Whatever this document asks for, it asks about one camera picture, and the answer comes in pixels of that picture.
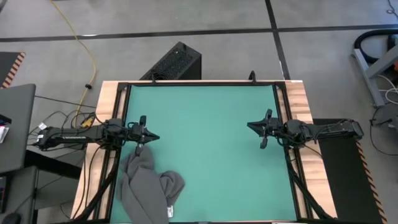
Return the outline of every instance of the concrete floor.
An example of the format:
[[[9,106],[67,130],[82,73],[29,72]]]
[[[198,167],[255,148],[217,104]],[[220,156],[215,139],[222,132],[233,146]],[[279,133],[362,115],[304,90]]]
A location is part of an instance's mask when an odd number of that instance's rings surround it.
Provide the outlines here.
[[[271,28],[263,0],[67,0],[56,2],[79,35],[163,32],[208,29]],[[396,24],[386,13],[386,0],[271,0],[278,27],[363,26]],[[392,1],[398,7],[398,0]],[[304,80],[314,118],[351,118],[365,132],[361,141],[379,196],[390,223],[398,222],[398,162],[370,145],[368,120],[372,99],[350,57],[352,44],[367,30],[281,32],[280,41],[291,79]],[[0,40],[5,37],[70,35],[66,23],[48,1],[8,0],[0,12]],[[203,79],[247,79],[255,70],[260,79],[284,78],[274,36],[257,34],[185,35],[84,40],[98,64],[94,88],[85,100],[96,105],[103,80],[140,78],[178,41],[203,55]],[[365,43],[374,56],[383,54],[379,39]],[[78,103],[92,73],[91,61],[75,41],[0,42],[0,51],[26,52],[12,86],[35,83],[37,94]],[[35,99],[31,126],[56,110],[68,113],[72,105]],[[49,125],[60,125],[60,117]],[[380,149],[398,153],[396,133],[375,129]],[[70,149],[55,151],[59,156]],[[63,158],[76,162],[81,153]],[[41,174],[43,185],[55,178]],[[73,200],[76,181],[62,180],[42,191],[39,224],[65,221],[59,204]],[[57,191],[62,187],[64,194]],[[63,205],[69,214],[72,203]]]

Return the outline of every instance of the black floor stripe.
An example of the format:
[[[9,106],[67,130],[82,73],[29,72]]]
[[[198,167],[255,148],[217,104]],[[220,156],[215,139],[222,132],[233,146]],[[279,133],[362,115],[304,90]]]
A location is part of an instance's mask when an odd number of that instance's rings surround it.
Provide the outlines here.
[[[272,35],[274,36],[276,51],[278,53],[280,68],[282,69],[282,74],[283,74],[284,78],[286,80],[290,80],[289,69],[287,68],[285,53],[284,53],[284,49],[282,47],[282,42],[280,41],[274,11],[272,10],[271,0],[266,0],[266,7],[267,7],[268,16],[269,16],[269,22],[271,23]]]
[[[171,36],[180,36],[180,35],[184,36],[184,35],[213,35],[213,34],[252,34],[252,33],[268,33],[268,32],[311,32],[311,31],[339,31],[339,30],[366,30],[366,29],[398,29],[398,24],[368,25],[368,26],[188,30],[188,31],[167,31],[167,32],[141,32],[141,33],[126,33],[126,34],[93,34],[93,35],[90,34],[90,35],[78,35],[78,38],[81,40],[96,40],[96,39],[119,39],[119,38],[137,38],[137,37],[171,37]],[[53,41],[53,40],[75,40],[75,38],[72,35],[53,36],[53,37],[0,38],[0,42],[35,42],[35,41]]]
[[[278,28],[278,32],[311,32],[311,31],[339,31],[339,30],[366,30],[366,29],[398,29],[398,24],[329,26],[329,27],[291,27],[291,28]]]
[[[2,0],[2,1],[0,2],[0,12],[1,12],[2,9],[4,8],[4,6],[6,5],[6,3],[7,3],[7,0]]]
[[[184,35],[210,35],[210,34],[252,34],[272,32],[270,28],[253,28],[253,29],[218,29],[218,30],[192,30],[192,31],[170,31],[170,32],[143,32],[128,34],[98,34],[98,35],[78,35],[80,40],[95,39],[120,39],[120,38],[136,38],[136,37],[171,37]],[[51,41],[51,40],[75,40],[74,36],[55,36],[55,37],[11,37],[0,38],[0,42],[34,42],[34,41]]]

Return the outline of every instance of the gray towel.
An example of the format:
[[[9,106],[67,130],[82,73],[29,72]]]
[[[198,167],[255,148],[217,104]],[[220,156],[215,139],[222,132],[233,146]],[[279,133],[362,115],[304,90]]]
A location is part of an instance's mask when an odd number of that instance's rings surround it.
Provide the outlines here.
[[[134,151],[121,162],[123,178],[118,185],[118,199],[133,224],[167,224],[167,207],[175,203],[185,182],[180,174],[167,171],[156,174],[149,148],[140,156]]]

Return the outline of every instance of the yellow cable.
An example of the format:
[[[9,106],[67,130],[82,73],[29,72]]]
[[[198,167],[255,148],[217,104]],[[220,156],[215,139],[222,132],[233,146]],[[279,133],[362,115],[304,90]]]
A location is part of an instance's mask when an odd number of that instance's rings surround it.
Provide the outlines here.
[[[75,30],[73,30],[72,25],[70,24],[70,22],[68,21],[68,19],[65,17],[65,15],[63,15],[63,13],[61,12],[60,8],[59,8],[52,0],[50,0],[50,2],[51,2],[51,4],[53,4],[53,6],[56,8],[56,10],[61,14],[61,16],[63,17],[63,19],[65,20],[65,22],[67,22],[67,24],[68,24],[70,30],[72,31],[73,36],[75,36],[75,39],[79,42],[79,44],[81,44],[81,45],[86,49],[88,55],[90,56],[91,60],[93,61],[93,70],[94,70],[94,72],[93,72],[93,75],[91,76],[90,82],[88,83],[89,85],[92,85],[92,84],[93,84],[93,81],[94,81],[94,79],[95,79],[96,73],[97,73],[97,65],[96,65],[96,63],[95,63],[95,59],[94,59],[93,54],[91,53],[90,50],[88,50],[87,46],[86,46],[82,41],[80,41],[80,40],[77,38],[77,35],[76,35],[76,33],[75,33]],[[83,103],[83,101],[84,101],[84,99],[85,99],[85,97],[86,97],[87,90],[88,90],[88,89],[86,88],[85,92],[84,92],[83,95],[81,96],[79,106],[77,107],[77,110],[76,110],[76,116],[79,114],[80,107],[81,107],[81,104]]]

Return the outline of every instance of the black clamp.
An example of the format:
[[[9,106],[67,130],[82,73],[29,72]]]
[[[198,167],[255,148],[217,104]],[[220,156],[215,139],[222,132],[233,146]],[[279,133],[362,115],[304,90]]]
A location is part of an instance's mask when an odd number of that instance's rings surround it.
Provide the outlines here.
[[[155,72],[155,70],[152,69],[152,70],[150,71],[150,79],[152,80],[152,84],[153,84],[153,85],[156,85],[155,75],[156,75],[156,72]]]
[[[253,80],[253,82],[252,82],[253,84],[257,83],[256,73],[254,71],[250,72],[249,80]]]

